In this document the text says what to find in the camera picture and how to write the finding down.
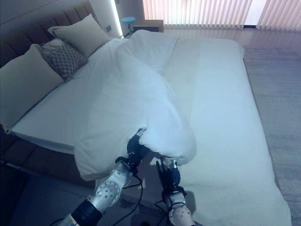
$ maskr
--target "blue stool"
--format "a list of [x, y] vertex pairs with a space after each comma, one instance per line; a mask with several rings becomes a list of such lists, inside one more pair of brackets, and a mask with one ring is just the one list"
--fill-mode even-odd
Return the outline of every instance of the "blue stool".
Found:
[[130, 35], [132, 35], [132, 29], [131, 24], [133, 24], [136, 21], [136, 18], [133, 16], [124, 17], [121, 19], [123, 24], [128, 24], [128, 29], [130, 30]]

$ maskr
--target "bed frame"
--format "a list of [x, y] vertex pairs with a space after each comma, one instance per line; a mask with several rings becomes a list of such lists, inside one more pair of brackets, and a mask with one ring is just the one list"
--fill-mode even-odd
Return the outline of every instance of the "bed frame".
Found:
[[[98, 22], [90, 2], [85, 1], [37, 22], [32, 22], [1, 39], [0, 66], [2, 67], [10, 60], [23, 55], [31, 44], [42, 44], [53, 39], [47, 32], [49, 27], [71, 25], [89, 14], [92, 14]], [[55, 152], [16, 136], [7, 135], [3, 128], [0, 129], [0, 133], [1, 164], [94, 188], [94, 181], [87, 182], [80, 177], [73, 155]]]

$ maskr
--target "gray carpet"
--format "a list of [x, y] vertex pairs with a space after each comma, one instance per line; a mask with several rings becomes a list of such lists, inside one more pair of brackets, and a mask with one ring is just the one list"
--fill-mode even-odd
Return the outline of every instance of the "gray carpet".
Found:
[[301, 56], [287, 48], [245, 48], [245, 64], [280, 189], [301, 226]]

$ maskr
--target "pillow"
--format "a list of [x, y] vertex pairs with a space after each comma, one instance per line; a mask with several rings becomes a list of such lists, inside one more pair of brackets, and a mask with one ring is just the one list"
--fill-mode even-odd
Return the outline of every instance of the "pillow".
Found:
[[68, 43], [53, 39], [42, 46], [47, 62], [64, 80], [71, 76], [83, 65], [87, 59]]
[[48, 32], [55, 38], [70, 43], [85, 57], [89, 57], [98, 47], [109, 41], [108, 35], [91, 14], [70, 26], [50, 27]]
[[36, 103], [63, 83], [44, 59], [41, 47], [30, 49], [0, 69], [0, 123], [6, 132]]

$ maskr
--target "curtain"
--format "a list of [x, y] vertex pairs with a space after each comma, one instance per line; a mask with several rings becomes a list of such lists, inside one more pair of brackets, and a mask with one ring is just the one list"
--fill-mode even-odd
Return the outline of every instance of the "curtain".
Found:
[[301, 0], [267, 0], [256, 28], [301, 31]]
[[143, 0], [146, 20], [167, 28], [242, 29], [252, 0]]

